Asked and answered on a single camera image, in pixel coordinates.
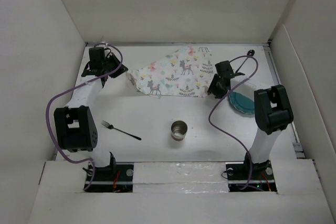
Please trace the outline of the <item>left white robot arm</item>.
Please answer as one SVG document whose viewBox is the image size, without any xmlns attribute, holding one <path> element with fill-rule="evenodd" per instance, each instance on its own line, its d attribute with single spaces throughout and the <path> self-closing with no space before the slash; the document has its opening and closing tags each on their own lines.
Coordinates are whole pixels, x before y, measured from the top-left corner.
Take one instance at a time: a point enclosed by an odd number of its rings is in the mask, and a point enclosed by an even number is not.
<svg viewBox="0 0 336 224">
<path fill-rule="evenodd" d="M 63 108 L 54 111 L 57 143 L 62 151 L 93 151 L 98 144 L 98 130 L 90 106 L 108 78 L 116 78 L 127 70 L 114 53 L 106 53 L 102 47 L 89 49 L 80 87 Z"/>
</svg>

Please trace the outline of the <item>floral animal print cloth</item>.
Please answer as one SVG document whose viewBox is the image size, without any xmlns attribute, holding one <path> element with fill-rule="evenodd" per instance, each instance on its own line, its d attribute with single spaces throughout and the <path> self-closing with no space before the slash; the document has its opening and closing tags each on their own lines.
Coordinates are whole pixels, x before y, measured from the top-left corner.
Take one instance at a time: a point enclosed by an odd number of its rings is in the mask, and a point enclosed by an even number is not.
<svg viewBox="0 0 336 224">
<path fill-rule="evenodd" d="M 129 70 L 130 85 L 150 96 L 204 98 L 214 76 L 207 47 L 185 46 L 137 70 Z"/>
</svg>

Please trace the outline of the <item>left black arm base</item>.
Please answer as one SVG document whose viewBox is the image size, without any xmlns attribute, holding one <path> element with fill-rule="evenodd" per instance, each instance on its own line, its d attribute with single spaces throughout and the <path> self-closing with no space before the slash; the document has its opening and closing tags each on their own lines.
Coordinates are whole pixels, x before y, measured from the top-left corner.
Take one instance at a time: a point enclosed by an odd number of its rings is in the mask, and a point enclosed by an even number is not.
<svg viewBox="0 0 336 224">
<path fill-rule="evenodd" d="M 132 193 L 133 192 L 133 163 L 117 163 L 115 172 L 110 169 L 95 172 L 88 193 Z"/>
</svg>

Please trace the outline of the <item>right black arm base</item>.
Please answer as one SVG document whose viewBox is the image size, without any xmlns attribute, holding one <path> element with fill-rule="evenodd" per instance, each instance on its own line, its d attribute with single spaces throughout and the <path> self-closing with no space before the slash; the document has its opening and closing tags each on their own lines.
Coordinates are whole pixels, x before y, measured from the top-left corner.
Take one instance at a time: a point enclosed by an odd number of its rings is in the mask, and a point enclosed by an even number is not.
<svg viewBox="0 0 336 224">
<path fill-rule="evenodd" d="M 227 162 L 221 172 L 228 182 L 228 190 L 233 192 L 277 192 L 276 181 L 271 162 L 261 167 L 254 165 L 251 175 L 250 166 L 244 162 Z"/>
</svg>

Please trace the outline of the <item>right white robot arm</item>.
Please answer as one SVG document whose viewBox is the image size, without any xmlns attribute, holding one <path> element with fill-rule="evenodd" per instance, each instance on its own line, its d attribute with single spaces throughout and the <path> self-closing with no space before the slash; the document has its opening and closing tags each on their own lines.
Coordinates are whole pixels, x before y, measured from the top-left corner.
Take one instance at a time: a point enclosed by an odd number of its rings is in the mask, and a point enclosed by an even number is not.
<svg viewBox="0 0 336 224">
<path fill-rule="evenodd" d="M 281 131 L 292 123 L 292 108 L 283 85 L 269 86 L 244 76 L 232 78 L 215 74 L 207 93 L 222 99 L 232 92 L 254 102 L 254 116 L 258 130 L 240 169 L 247 178 L 254 179 L 266 169 L 270 152 Z"/>
</svg>

